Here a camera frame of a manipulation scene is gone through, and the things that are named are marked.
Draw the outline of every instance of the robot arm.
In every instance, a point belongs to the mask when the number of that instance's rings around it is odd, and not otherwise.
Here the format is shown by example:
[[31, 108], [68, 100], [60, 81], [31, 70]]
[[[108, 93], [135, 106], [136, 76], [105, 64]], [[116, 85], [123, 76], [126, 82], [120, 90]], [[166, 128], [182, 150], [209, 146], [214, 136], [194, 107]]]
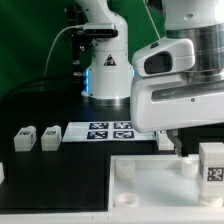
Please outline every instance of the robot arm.
[[93, 57], [86, 71], [87, 87], [82, 92], [84, 101], [98, 105], [116, 106], [129, 102], [133, 68], [128, 61], [128, 30], [126, 21], [110, 11], [107, 0], [76, 0], [90, 24], [84, 33], [102, 29], [117, 36], [93, 40]]
[[136, 52], [131, 119], [139, 132], [224, 121], [223, 0], [166, 0], [166, 33]]

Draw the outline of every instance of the warning label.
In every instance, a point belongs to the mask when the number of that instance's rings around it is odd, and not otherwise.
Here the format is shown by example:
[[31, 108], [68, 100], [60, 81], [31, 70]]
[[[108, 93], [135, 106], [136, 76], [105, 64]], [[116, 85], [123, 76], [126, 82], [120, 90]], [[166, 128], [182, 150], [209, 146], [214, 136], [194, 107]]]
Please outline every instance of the warning label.
[[105, 61], [104, 66], [116, 66], [116, 63], [111, 54], [108, 56], [107, 60]]

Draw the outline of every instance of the green backdrop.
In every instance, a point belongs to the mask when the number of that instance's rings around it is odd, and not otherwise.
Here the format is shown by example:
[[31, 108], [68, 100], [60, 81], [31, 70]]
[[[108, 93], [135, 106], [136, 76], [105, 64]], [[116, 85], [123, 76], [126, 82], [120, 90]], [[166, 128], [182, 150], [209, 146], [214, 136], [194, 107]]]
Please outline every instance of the green backdrop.
[[[0, 0], [0, 97], [12, 87], [43, 75], [56, 34], [68, 26], [64, 8], [73, 0]], [[129, 26], [129, 60], [135, 51], [157, 40], [142, 0], [109, 0], [112, 11]], [[164, 18], [152, 12], [160, 35]], [[83, 56], [90, 63], [90, 57]], [[59, 40], [48, 75], [71, 73], [70, 42]]]

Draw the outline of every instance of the black cable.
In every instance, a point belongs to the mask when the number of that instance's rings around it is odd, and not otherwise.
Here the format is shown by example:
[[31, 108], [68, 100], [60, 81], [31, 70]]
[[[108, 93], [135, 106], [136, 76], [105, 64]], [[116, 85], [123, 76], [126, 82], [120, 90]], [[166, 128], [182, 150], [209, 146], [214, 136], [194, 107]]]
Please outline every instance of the black cable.
[[5, 94], [2, 99], [0, 100], [0, 104], [4, 103], [11, 95], [13, 95], [14, 93], [24, 89], [24, 88], [29, 88], [29, 87], [33, 87], [33, 86], [29, 86], [32, 85], [34, 83], [37, 82], [43, 82], [43, 81], [49, 81], [49, 80], [55, 80], [55, 79], [63, 79], [63, 78], [72, 78], [72, 75], [60, 75], [60, 76], [53, 76], [53, 77], [41, 77], [41, 78], [37, 78], [37, 79], [33, 79], [27, 82], [24, 82], [16, 87], [14, 87], [13, 89], [11, 89], [7, 94]]
[[29, 88], [38, 88], [38, 87], [42, 87], [42, 86], [44, 86], [44, 87], [45, 86], [62, 86], [62, 85], [73, 84], [73, 83], [75, 83], [75, 82], [57, 82], [57, 83], [51, 83], [51, 84], [31, 85], [31, 86], [24, 86], [21, 90], [29, 89]]

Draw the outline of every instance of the black table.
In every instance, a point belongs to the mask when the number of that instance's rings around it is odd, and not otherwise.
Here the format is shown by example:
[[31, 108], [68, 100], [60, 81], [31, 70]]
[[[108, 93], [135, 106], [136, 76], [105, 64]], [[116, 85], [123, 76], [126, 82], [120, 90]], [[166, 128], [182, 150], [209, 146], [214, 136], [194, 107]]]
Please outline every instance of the black table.
[[[158, 154], [155, 141], [61, 143], [57, 152], [42, 152], [47, 127], [68, 122], [130, 120], [129, 105], [101, 107], [81, 102], [75, 91], [22, 92], [0, 108], [0, 213], [107, 211], [111, 155]], [[20, 128], [35, 126], [31, 152], [15, 152]]]

